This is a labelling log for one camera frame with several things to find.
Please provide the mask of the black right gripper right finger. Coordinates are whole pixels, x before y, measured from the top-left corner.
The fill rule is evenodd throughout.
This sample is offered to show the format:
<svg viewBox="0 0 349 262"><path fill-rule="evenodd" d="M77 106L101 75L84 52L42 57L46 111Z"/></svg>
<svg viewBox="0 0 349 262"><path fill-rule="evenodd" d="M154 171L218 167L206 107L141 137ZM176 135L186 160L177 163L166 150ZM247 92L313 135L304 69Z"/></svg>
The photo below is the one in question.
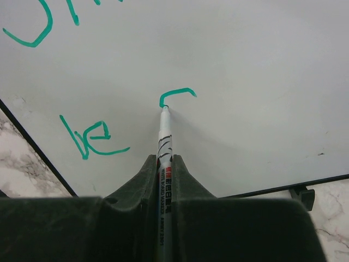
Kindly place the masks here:
<svg viewBox="0 0 349 262"><path fill-rule="evenodd" d="M174 261L325 261L306 209L291 199L217 198L172 163Z"/></svg>

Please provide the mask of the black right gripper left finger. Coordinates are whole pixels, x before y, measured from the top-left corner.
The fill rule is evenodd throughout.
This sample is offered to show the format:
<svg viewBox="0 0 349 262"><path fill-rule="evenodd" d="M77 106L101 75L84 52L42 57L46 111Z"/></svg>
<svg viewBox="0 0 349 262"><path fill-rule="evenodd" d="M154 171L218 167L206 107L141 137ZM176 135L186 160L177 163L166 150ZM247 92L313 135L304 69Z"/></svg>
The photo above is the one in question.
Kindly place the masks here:
<svg viewBox="0 0 349 262"><path fill-rule="evenodd" d="M156 167L105 198L1 198L1 261L153 261Z"/></svg>

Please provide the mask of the green white marker pen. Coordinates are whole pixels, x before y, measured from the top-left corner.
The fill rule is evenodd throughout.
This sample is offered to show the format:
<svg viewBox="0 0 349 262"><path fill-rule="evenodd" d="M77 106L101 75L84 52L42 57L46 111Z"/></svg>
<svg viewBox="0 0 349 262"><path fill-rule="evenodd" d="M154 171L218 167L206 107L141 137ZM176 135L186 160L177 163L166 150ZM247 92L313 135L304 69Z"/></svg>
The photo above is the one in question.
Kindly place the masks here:
<svg viewBox="0 0 349 262"><path fill-rule="evenodd" d="M157 155L159 178L157 261L172 261L172 156L170 111L168 106L164 106L160 114Z"/></svg>

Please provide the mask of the black framed whiteboard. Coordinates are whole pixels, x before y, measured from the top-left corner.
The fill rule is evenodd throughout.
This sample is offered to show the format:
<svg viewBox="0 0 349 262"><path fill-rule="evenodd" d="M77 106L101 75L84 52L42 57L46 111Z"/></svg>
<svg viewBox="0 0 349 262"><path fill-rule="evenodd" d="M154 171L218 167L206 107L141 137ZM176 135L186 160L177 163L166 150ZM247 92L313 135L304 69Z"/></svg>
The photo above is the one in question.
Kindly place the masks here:
<svg viewBox="0 0 349 262"><path fill-rule="evenodd" d="M158 150L218 197L348 174L348 1L1 1L1 101L79 196Z"/></svg>

